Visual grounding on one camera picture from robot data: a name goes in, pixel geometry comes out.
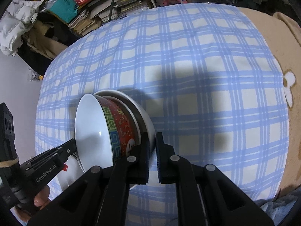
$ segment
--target human hand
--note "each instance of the human hand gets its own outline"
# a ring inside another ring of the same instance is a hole
[[[45,206],[47,206],[51,200],[48,198],[50,194],[50,188],[46,185],[34,198],[34,205],[36,207],[40,206],[40,210],[42,210]],[[19,207],[15,206],[15,212],[18,215],[18,217],[23,222],[28,222],[30,219],[30,216],[20,209]]]

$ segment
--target stack of books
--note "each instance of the stack of books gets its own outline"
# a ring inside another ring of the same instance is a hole
[[[116,6],[119,8],[119,17],[139,13],[148,9],[143,0],[118,0]]]
[[[101,23],[100,18],[91,18],[90,12],[85,9],[69,24],[69,27],[78,34],[85,36],[89,32],[99,28]]]
[[[107,23],[109,21],[109,14],[110,14],[110,8],[100,13],[98,17],[102,20],[103,23]],[[111,20],[117,18],[118,18],[118,12],[115,8],[113,8]]]

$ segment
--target stack of bowls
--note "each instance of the stack of bowls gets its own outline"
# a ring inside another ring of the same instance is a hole
[[[155,129],[145,112],[132,98],[116,90],[86,94],[79,102],[75,117],[77,159],[84,172],[92,166],[106,168],[132,147],[141,144],[147,132],[150,152],[155,146]]]

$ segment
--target pink toy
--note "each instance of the pink toy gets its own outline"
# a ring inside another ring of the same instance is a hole
[[[156,0],[160,7],[168,6],[168,5],[175,5],[180,4],[181,0]],[[182,3],[188,3],[187,0],[182,0]]]

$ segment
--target beige blanket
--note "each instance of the beige blanket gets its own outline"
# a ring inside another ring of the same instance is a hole
[[[280,183],[280,196],[301,184],[301,29],[282,13],[273,17],[255,10],[240,8],[265,38],[271,52],[278,60],[283,73],[291,71],[296,83],[290,88],[293,97],[289,107],[289,148],[284,175]]]

